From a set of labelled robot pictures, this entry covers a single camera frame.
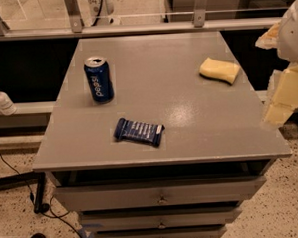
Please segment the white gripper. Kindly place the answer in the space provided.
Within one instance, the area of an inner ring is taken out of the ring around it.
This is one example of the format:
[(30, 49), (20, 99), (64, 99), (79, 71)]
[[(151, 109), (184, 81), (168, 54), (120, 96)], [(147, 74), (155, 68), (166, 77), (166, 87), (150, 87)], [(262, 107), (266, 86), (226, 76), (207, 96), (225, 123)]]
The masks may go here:
[(267, 87), (262, 126), (274, 130), (282, 127), (298, 109), (298, 0), (289, 7), (280, 23), (271, 26), (255, 45), (266, 50), (278, 48), (282, 59), (295, 63), (284, 71), (275, 70)]

